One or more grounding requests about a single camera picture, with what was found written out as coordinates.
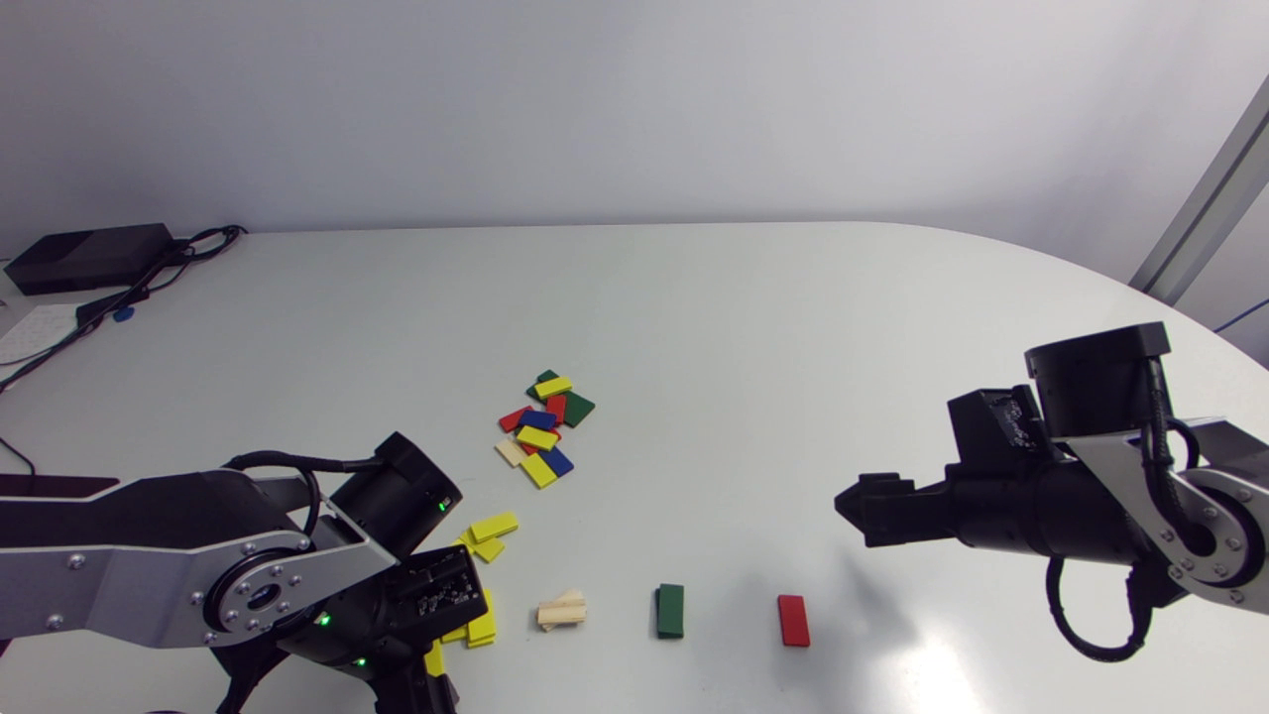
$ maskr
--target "yellow wooden block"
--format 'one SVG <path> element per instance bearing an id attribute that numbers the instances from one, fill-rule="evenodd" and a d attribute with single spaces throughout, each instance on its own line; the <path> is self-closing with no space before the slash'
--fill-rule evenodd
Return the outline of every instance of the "yellow wooden block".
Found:
<path id="1" fill-rule="evenodd" d="M 449 644 L 452 642 L 458 642 L 461 639 L 467 639 L 467 625 L 463 625 L 463 626 L 458 628 L 457 630 L 453 630 L 450 633 L 445 633 L 445 634 L 440 635 L 440 642 L 444 643 L 444 644 Z"/>
<path id="2" fill-rule="evenodd" d="M 508 511 L 506 514 L 499 514 L 492 519 L 476 521 L 472 524 L 471 533 L 472 538 L 476 539 L 476 543 L 485 543 L 491 538 L 505 536 L 518 528 L 520 528 L 520 523 L 515 520 L 515 514 Z"/>
<path id="3" fill-rule="evenodd" d="M 472 552 L 476 555 L 480 555 L 480 559 L 486 563 L 492 563 L 494 559 L 501 555 L 503 550 L 505 549 L 506 545 L 504 545 L 503 542 L 497 540 L 496 538 L 491 538 L 485 543 L 477 543 L 476 545 L 472 547 Z"/>
<path id="4" fill-rule="evenodd" d="M 520 445 L 513 439 L 504 439 L 497 443 L 494 449 L 503 455 L 503 459 L 506 459 L 506 463 L 510 464 L 513 469 L 519 467 L 520 462 L 524 462 L 524 459 L 528 458 L 528 454 L 525 454 L 524 450 L 520 449 Z"/>
<path id="5" fill-rule="evenodd" d="M 428 673 L 433 677 L 439 677 L 445 673 L 445 656 L 440 653 L 440 640 L 431 643 L 431 649 L 423 656 L 423 666 L 428 668 Z"/>
<path id="6" fill-rule="evenodd" d="M 533 389 L 534 392 L 538 393 L 539 398 L 546 399 L 548 397 L 555 397 L 557 394 L 563 394 L 569 392 L 570 389 L 572 389 L 572 383 L 569 382 L 569 378 L 556 378 L 553 380 L 538 383 L 537 386 L 533 387 Z"/>
<path id="7" fill-rule="evenodd" d="M 520 444 L 528 444 L 529 446 L 551 451 L 555 449 L 555 443 L 560 441 L 560 438 L 537 427 L 520 427 L 520 431 L 515 432 L 515 440 Z"/>
<path id="8" fill-rule="evenodd" d="M 555 476 L 551 467 L 547 467 L 547 463 L 542 460 L 541 454 L 534 454 L 522 462 L 520 468 L 524 469 L 524 473 L 528 474 L 530 479 L 533 479 L 533 483 L 538 484 L 538 488 L 547 488 L 560 478 Z"/>
<path id="9" fill-rule="evenodd" d="M 485 592 L 485 605 L 489 606 L 489 613 L 485 613 L 480 618 L 476 618 L 471 623 L 467 623 L 467 647 L 471 647 L 472 643 L 481 642 L 483 639 L 490 639 L 497 635 L 497 624 L 494 621 L 494 599 L 490 597 L 487 588 L 483 592 Z"/>

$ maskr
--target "blue wooden block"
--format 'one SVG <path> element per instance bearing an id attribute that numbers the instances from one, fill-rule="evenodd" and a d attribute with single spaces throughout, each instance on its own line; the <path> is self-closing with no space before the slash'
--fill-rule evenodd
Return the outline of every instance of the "blue wooden block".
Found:
<path id="1" fill-rule="evenodd" d="M 555 429 L 555 415 L 551 412 L 533 412 L 532 410 L 520 415 L 522 427 L 533 427 L 548 432 Z"/>
<path id="2" fill-rule="evenodd" d="M 572 462 L 560 451 L 560 448 L 555 448 L 551 451 L 538 451 L 542 455 L 542 460 L 551 467 L 551 471 L 556 473 L 557 477 L 562 477 L 572 471 Z"/>

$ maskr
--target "black cable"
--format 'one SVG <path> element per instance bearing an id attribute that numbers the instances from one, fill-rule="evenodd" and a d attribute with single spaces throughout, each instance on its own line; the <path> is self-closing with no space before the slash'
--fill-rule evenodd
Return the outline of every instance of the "black cable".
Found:
<path id="1" fill-rule="evenodd" d="M 1176 420 L 1169 422 L 1171 416 L 1166 411 L 1166 388 L 1164 387 L 1164 372 L 1157 359 L 1146 361 L 1146 379 L 1150 399 L 1150 421 L 1141 427 L 1141 465 L 1146 474 L 1146 491 L 1150 501 L 1176 531 L 1178 538 L 1190 553 L 1211 553 L 1213 539 L 1211 531 L 1190 523 L 1181 507 L 1180 496 L 1171 479 L 1173 457 L 1167 450 L 1167 429 L 1171 424 L 1180 424 Z M 1189 450 L 1189 462 L 1199 457 L 1198 439 L 1193 434 L 1187 435 L 1189 429 L 1181 431 L 1185 445 Z"/>
<path id="2" fill-rule="evenodd" d="M 33 477 L 36 476 L 36 464 L 30 459 L 27 459 L 25 454 L 14 449 L 11 444 L 4 440 L 4 438 L 0 438 L 0 445 L 8 449 L 9 453 L 16 457 L 18 459 L 22 459 L 22 462 L 27 464 L 27 469 L 30 472 L 30 476 Z"/>
<path id="3" fill-rule="evenodd" d="M 378 469 L 383 465 L 379 459 L 363 459 L 360 462 L 339 462 L 335 459 L 317 459 L 316 457 L 296 457 L 284 451 L 251 451 L 240 454 L 225 463 L 225 469 L 245 472 L 258 467 L 284 467 L 288 469 L 310 472 L 324 472 L 329 474 L 352 474 Z"/>
<path id="4" fill-rule="evenodd" d="M 1237 317 L 1233 317 L 1233 318 L 1232 318 L 1232 320 L 1230 320 L 1228 322 L 1225 322 L 1223 325 L 1221 325 L 1221 326 L 1216 327 L 1216 328 L 1214 328 L 1214 330 L 1212 330 L 1212 331 L 1221 331 L 1221 330 L 1223 330 L 1223 328 L 1226 328 L 1226 327 L 1231 327 L 1231 326 L 1233 326 L 1233 323 L 1235 323 L 1235 322 L 1237 322 L 1237 321 L 1239 321 L 1239 320 L 1241 320 L 1242 317 L 1246 317 L 1246 316 L 1247 316 L 1247 315 L 1250 315 L 1251 312 L 1255 312 L 1256 309 L 1259 309 L 1259 308 L 1264 307 L 1265 304 L 1269 304 L 1269 297 L 1266 297 L 1266 298 L 1261 299 L 1260 302 L 1256 302 L 1256 303 L 1255 303 L 1255 304 L 1253 304 L 1251 307 L 1247 307 L 1246 309 L 1244 309 L 1244 311 L 1239 312 L 1239 316 L 1237 316 Z"/>
<path id="5" fill-rule="evenodd" d="M 308 484 L 308 517 L 305 519 L 305 535 L 312 538 L 317 528 L 317 515 L 321 511 L 321 490 L 317 486 L 317 477 L 307 469 L 299 469 L 299 476 Z"/>
<path id="6" fill-rule="evenodd" d="M 1062 633 L 1066 642 L 1071 643 L 1080 654 L 1096 659 L 1098 662 L 1123 662 L 1132 657 L 1146 644 L 1146 633 L 1150 632 L 1152 610 L 1148 604 L 1133 590 L 1132 577 L 1128 577 L 1128 613 L 1132 615 L 1132 634 L 1128 642 L 1119 647 L 1099 647 L 1075 634 L 1071 624 L 1066 621 L 1066 611 L 1062 610 L 1062 567 L 1065 558 L 1049 558 L 1048 572 L 1044 574 L 1044 595 L 1048 597 L 1048 610 L 1053 614 L 1053 623 Z"/>
<path id="7" fill-rule="evenodd" d="M 61 341 L 58 341 L 57 344 L 49 346 L 48 349 L 37 351 L 36 354 L 32 354 L 29 356 L 24 356 L 23 360 L 16 361 L 16 363 L 25 363 L 25 365 L 23 365 L 22 369 L 19 369 L 13 375 L 9 375 L 8 378 L 0 380 L 0 393 L 4 393 L 6 389 L 9 389 L 10 387 L 13 387 L 13 384 L 15 382 L 18 382 L 19 379 L 22 379 L 22 378 L 29 375 L 30 373 L 34 373 L 36 370 L 38 370 L 44 363 L 47 363 L 48 360 L 51 360 L 52 356 L 56 355 L 57 353 L 60 353 L 62 349 L 66 349 L 67 346 L 70 346 L 71 344 L 74 344 L 75 341 L 77 341 L 80 337 L 82 337 L 82 336 L 88 335 L 89 332 L 91 332 L 94 328 L 96 328 L 98 325 L 102 323 L 102 320 L 104 320 L 107 315 L 109 315 L 110 312 L 114 312 L 115 309 L 122 308 L 122 307 L 124 307 L 127 304 L 131 304 L 132 302 L 136 301 L 136 297 L 138 294 L 148 294 L 148 292 L 150 292 L 150 288 L 148 288 L 150 282 L 154 280 L 155 276 L 161 270 L 164 270 L 165 268 L 176 266 L 176 265 L 184 266 L 184 265 L 188 265 L 192 261 L 199 261 L 199 260 L 207 260 L 207 259 L 214 257 L 216 255 L 221 254 L 226 247 L 228 247 L 230 245 L 232 245 L 233 241 L 236 241 L 237 237 L 240 235 L 245 233 L 245 232 L 247 232 L 247 230 L 244 228 L 240 224 L 227 224 L 227 226 L 221 226 L 221 227 L 217 227 L 217 228 L 204 230 L 204 231 L 199 232 L 198 235 L 195 235 L 194 237 L 192 237 L 189 240 L 178 240 L 178 241 L 174 241 L 174 243 L 173 243 L 174 250 L 170 250 L 166 255 L 164 255 L 161 259 L 159 259 L 155 263 L 155 265 L 152 268 L 150 268 L 141 276 L 141 279 L 138 279 L 137 282 L 135 282 L 131 287 L 128 287 L 127 289 L 124 289 L 124 290 L 122 290 L 122 292 L 112 295 L 112 297 L 114 297 L 114 299 L 103 298 L 103 299 L 107 301 L 105 306 L 102 307 L 91 317 L 89 317 L 86 320 L 81 320 L 79 327 L 76 327 L 74 331 L 71 331 L 71 334 L 66 335 L 65 337 L 61 339 Z M 193 249 L 194 242 L 206 240 L 206 238 L 208 238 L 208 237 L 211 237 L 213 235 L 217 235 L 217 233 L 225 235 L 225 240 L 221 241 L 220 245 L 217 245 L 216 247 L 212 247 L 209 250 L 204 250 L 202 252 L 195 252 L 194 251 L 194 249 Z M 165 282 L 161 285 L 159 285 L 160 289 L 164 288 L 164 287 L 168 287 L 173 282 L 175 282 L 176 276 L 180 276 L 180 271 L 179 270 L 178 270 L 178 274 L 173 279 Z"/>
<path id="8" fill-rule="evenodd" d="M 187 252 L 185 255 L 193 255 L 193 252 Z M 151 288 L 150 288 L 150 293 L 151 293 L 151 294 L 154 294 L 155 292 L 159 292 L 160 289 L 164 289 L 164 288 L 166 288 L 166 287 L 171 285 L 171 283 L 174 283 L 174 282 L 179 280 L 179 279 L 180 279 L 180 275 L 185 274 L 185 270 L 187 270 L 187 269 L 189 269 L 189 266 L 190 266 L 192 264 L 193 264 L 193 263 L 192 263 L 192 261 L 189 261 L 189 260 L 187 260 L 187 261 L 181 263 L 181 264 L 180 264 L 180 268 L 179 268 L 179 269 L 176 270 L 176 274 L 174 274 L 174 275 L 171 275 L 170 278 L 168 278 L 168 280 L 166 280 L 166 282 L 164 282 L 164 283 L 160 283 L 160 284 L 156 284 L 156 285 L 151 287 Z"/>
<path id="9" fill-rule="evenodd" d="M 1194 430 L 1189 429 L 1189 425 L 1175 419 L 1167 417 L 1167 427 L 1176 430 L 1181 439 L 1185 440 L 1185 468 L 1198 469 L 1198 458 L 1202 455 L 1198 444 L 1198 436 L 1194 435 Z"/>

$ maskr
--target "wooden block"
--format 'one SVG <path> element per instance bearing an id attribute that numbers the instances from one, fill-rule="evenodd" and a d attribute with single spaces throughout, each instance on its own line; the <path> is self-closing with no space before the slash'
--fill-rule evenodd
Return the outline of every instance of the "wooden block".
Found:
<path id="1" fill-rule="evenodd" d="M 576 392 L 570 392 L 569 394 L 565 394 L 563 398 L 563 424 L 570 427 L 580 425 L 581 421 L 595 410 L 594 402 L 586 399 Z"/>
<path id="2" fill-rule="evenodd" d="M 433 677 L 439 677 L 445 673 L 445 656 L 440 653 L 440 640 L 431 643 L 431 649 L 423 656 L 423 666 L 428 670 L 428 673 Z"/>
<path id="3" fill-rule="evenodd" d="M 552 425 L 553 427 L 558 427 L 563 424 L 563 408 L 567 401 L 569 398 L 563 394 L 556 394 L 547 398 L 547 412 L 555 415 L 556 417 L 556 424 Z"/>
<path id="4" fill-rule="evenodd" d="M 775 599 L 780 609 L 780 633 L 784 647 L 811 647 L 811 630 L 806 624 L 806 602 L 801 595 L 782 595 Z"/>
<path id="5" fill-rule="evenodd" d="M 476 539 L 472 538 L 472 530 L 458 534 L 458 540 L 450 543 L 449 545 L 466 545 L 468 553 L 476 553 Z"/>
<path id="6" fill-rule="evenodd" d="M 472 547 L 472 553 L 480 555 L 481 561 L 486 563 L 492 563 L 494 559 L 501 555 L 503 550 L 505 549 L 506 545 L 504 545 L 503 542 L 497 540 L 496 538 L 491 538 L 481 543 L 477 543 L 475 547 Z"/>
<path id="7" fill-rule="evenodd" d="M 538 604 L 539 625 L 566 625 L 586 621 L 586 605 L 557 605 L 553 602 Z"/>
<path id="8" fill-rule="evenodd" d="M 518 427 L 520 425 L 520 415 L 523 415 L 523 413 L 525 413 L 525 412 L 528 412 L 530 410 L 533 410 L 533 407 L 525 407 L 524 410 L 516 410 L 515 412 L 511 412 L 510 415 L 508 415 L 508 416 L 503 417 L 501 420 L 499 420 L 497 421 L 497 426 L 503 427 L 504 432 L 514 431 L 515 427 Z"/>
<path id="9" fill-rule="evenodd" d="M 529 410 L 528 412 L 520 415 L 520 426 L 549 431 L 556 426 L 555 415 L 551 412 L 534 412 L 533 410 Z"/>
<path id="10" fill-rule="evenodd" d="M 534 427 L 520 427 L 520 431 L 515 432 L 515 441 L 549 451 L 555 449 L 555 443 L 560 441 L 560 438 Z"/>
<path id="11" fill-rule="evenodd" d="M 467 639 L 467 625 L 463 625 L 463 626 L 458 628 L 457 630 L 448 632 L 448 633 L 440 635 L 440 642 L 444 643 L 444 644 L 449 644 L 452 642 L 458 642 L 461 639 Z"/>
<path id="12" fill-rule="evenodd" d="M 570 462 L 558 448 L 552 449 L 551 451 L 543 451 L 538 457 L 547 463 L 547 467 L 555 472 L 556 477 L 562 477 L 572 471 L 572 462 Z"/>
<path id="13" fill-rule="evenodd" d="M 544 383 L 538 383 L 533 386 L 533 392 L 537 393 L 538 399 L 546 399 L 548 397 L 563 394 L 570 389 L 572 389 L 572 382 L 570 382 L 569 378 L 556 378 L 553 380 L 547 380 Z"/>
<path id="14" fill-rule="evenodd" d="M 543 402 L 543 399 L 541 397 L 538 397 L 538 389 L 537 389 L 537 387 L 539 384 L 544 383 L 544 382 L 551 382 L 551 380 L 553 380 L 553 379 L 556 379 L 560 375 L 555 374 L 552 370 L 547 370 L 547 372 L 542 373 L 541 375 L 538 375 L 538 379 L 533 380 L 533 387 L 530 387 L 529 389 L 524 391 L 524 394 L 528 394 L 529 397 L 532 397 L 533 399 L 537 399 L 538 402 Z"/>
<path id="15" fill-rule="evenodd" d="M 661 583 L 656 591 L 657 639 L 683 638 L 683 586 Z"/>
<path id="16" fill-rule="evenodd" d="M 557 597 L 556 600 L 582 600 L 581 591 L 577 590 L 577 588 L 575 588 L 575 587 L 571 587 L 571 588 L 561 592 L 560 597 Z M 542 625 L 542 629 L 549 633 L 551 630 L 555 629 L 555 625 L 549 625 L 549 624 Z"/>
<path id="17" fill-rule="evenodd" d="M 467 623 L 468 647 L 471 647 L 473 642 L 481 642 L 483 639 L 494 638 L 495 635 L 497 635 L 497 624 L 494 621 L 494 599 L 489 595 L 487 588 L 483 592 L 485 592 L 485 605 L 489 606 L 489 613 L 485 613 L 480 618 L 476 618 L 471 623 Z"/>
<path id="18" fill-rule="evenodd" d="M 542 460 L 541 454 L 530 455 L 520 463 L 520 468 L 533 479 L 533 483 L 538 484 L 538 488 L 547 488 L 558 479 L 551 467 L 547 467 L 547 463 Z"/>
<path id="19" fill-rule="evenodd" d="M 524 462 L 524 459 L 528 457 L 528 454 L 524 453 L 524 449 L 522 449 L 519 443 L 516 443 L 514 439 L 504 439 L 503 441 L 497 443 L 494 446 L 494 449 L 496 449 L 497 453 L 503 455 L 503 459 L 505 459 L 506 463 L 513 469 L 519 467 L 520 462 Z"/>
<path id="20" fill-rule="evenodd" d="M 476 543 L 485 543 L 491 538 L 513 533 L 518 528 L 520 528 L 520 523 L 515 520 L 515 514 L 508 511 L 472 524 L 471 533 Z"/>

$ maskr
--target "stack of wooden blocks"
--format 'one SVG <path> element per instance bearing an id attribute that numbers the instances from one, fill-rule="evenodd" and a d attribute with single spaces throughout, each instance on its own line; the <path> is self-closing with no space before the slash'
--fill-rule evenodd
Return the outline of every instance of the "stack of wooden blocks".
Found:
<path id="1" fill-rule="evenodd" d="M 544 410 L 529 406 L 499 420 L 497 426 L 506 434 L 514 432 L 514 438 L 500 441 L 496 449 L 513 469 L 524 469 L 541 490 L 572 471 L 572 462 L 558 448 L 560 425 L 576 429 L 594 411 L 595 403 L 574 392 L 569 378 L 551 370 L 538 375 L 527 394 Z"/>

